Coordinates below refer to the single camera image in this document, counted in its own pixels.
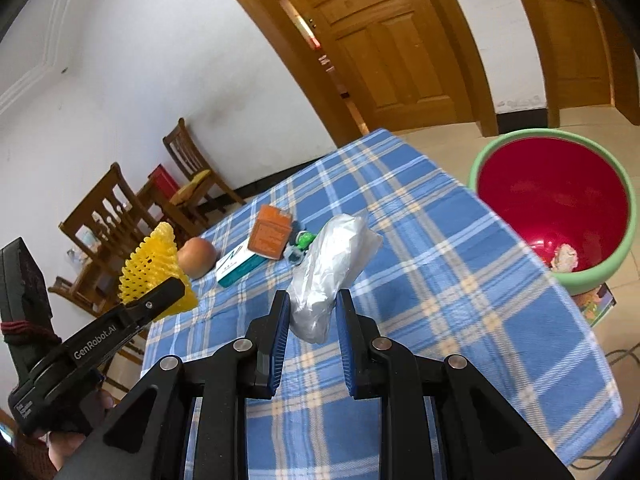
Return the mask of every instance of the yellow foam net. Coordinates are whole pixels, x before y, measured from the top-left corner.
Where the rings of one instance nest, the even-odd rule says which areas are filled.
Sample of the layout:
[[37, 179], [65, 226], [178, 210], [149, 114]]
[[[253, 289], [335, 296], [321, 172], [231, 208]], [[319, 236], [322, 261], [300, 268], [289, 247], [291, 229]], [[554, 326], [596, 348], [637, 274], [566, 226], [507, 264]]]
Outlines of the yellow foam net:
[[160, 222], [125, 262], [118, 295], [122, 303], [127, 304], [142, 298], [171, 276], [180, 278], [184, 283], [184, 296], [158, 316], [156, 321], [165, 316], [186, 312], [198, 305], [198, 298], [191, 289], [187, 275], [178, 266], [174, 229], [167, 222]]

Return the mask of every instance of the ceiling molding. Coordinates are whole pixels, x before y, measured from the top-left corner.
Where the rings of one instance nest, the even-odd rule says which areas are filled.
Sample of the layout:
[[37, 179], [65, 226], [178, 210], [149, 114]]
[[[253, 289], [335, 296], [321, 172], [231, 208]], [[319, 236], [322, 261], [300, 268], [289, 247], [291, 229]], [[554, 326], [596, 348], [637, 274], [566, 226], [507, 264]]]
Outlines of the ceiling molding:
[[31, 89], [53, 69], [58, 60], [58, 47], [62, 37], [62, 26], [71, 0], [53, 0], [49, 23], [43, 42], [42, 57], [39, 62], [27, 70], [15, 83], [0, 95], [0, 114], [4, 113], [22, 95]]

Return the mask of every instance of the white plastic bag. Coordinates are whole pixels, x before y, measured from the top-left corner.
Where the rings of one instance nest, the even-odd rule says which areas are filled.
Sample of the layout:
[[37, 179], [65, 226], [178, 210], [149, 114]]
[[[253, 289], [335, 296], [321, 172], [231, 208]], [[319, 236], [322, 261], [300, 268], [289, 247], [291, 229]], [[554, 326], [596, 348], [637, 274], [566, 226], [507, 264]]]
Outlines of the white plastic bag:
[[367, 228], [367, 211], [339, 214], [322, 228], [287, 287], [291, 331], [309, 343], [323, 343], [338, 290], [348, 288], [382, 244]]

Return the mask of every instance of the tablecloth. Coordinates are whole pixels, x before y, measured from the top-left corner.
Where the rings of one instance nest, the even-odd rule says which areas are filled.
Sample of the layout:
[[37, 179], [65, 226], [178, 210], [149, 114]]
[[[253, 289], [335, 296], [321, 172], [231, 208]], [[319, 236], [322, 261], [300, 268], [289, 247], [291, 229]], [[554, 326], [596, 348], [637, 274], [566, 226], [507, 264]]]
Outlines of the tablecloth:
[[[565, 463], [621, 415], [609, 365], [569, 295], [524, 242], [466, 187], [385, 130], [331, 153], [203, 234], [221, 253], [271, 203], [318, 232], [338, 213], [369, 211], [383, 245], [351, 287], [359, 313], [415, 354], [461, 353]], [[166, 354], [209, 356], [268, 313], [291, 268], [269, 262], [230, 288], [193, 283], [198, 307], [152, 325], [143, 369]], [[271, 401], [248, 402], [252, 479], [376, 479], [379, 401], [344, 385], [335, 317], [327, 343], [289, 333]], [[193, 463], [194, 415], [190, 459]]]

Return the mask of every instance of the orange box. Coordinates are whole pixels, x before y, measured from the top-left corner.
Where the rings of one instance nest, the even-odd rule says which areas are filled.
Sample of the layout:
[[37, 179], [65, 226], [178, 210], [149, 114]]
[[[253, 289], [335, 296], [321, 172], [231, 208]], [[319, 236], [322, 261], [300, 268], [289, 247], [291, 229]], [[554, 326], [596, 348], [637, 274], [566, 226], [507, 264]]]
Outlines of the orange box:
[[248, 249], [260, 256], [279, 260], [291, 234], [291, 215], [272, 205], [260, 206]]

